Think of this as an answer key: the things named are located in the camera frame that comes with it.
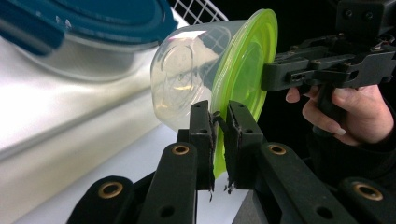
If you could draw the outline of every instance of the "white wire rack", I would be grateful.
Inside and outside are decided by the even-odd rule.
[[[173,9],[190,25],[227,21],[227,17],[209,0],[168,0]]]

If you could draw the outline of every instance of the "black sleeve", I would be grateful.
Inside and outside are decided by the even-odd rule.
[[[393,120],[394,110],[390,107]],[[335,138],[314,133],[307,136],[314,172],[322,181],[336,186],[342,179],[359,176],[374,180],[396,195],[396,131],[384,145],[351,147]]]

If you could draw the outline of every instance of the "lime green plastic lid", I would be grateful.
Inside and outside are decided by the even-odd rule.
[[[262,68],[276,55],[277,21],[271,9],[254,13],[238,30],[219,64],[212,88],[211,110],[225,118],[230,100],[244,104],[257,120],[266,91],[262,91]],[[226,171],[223,133],[219,130],[215,177]]]

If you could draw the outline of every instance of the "human hand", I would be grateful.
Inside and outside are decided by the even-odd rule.
[[[318,86],[312,86],[305,94],[309,101],[303,108],[303,116],[313,125],[334,133],[335,138],[351,146],[381,143],[390,136],[394,126],[393,116],[377,85],[360,87],[357,90],[334,90],[332,102],[346,111],[340,123],[317,108],[318,92]],[[299,100],[300,93],[297,88],[290,88],[286,101],[296,103]]]

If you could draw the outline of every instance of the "blue lid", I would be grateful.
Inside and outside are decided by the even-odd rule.
[[[3,0],[0,35],[35,54],[64,34],[119,45],[161,43],[177,22],[166,0]]]

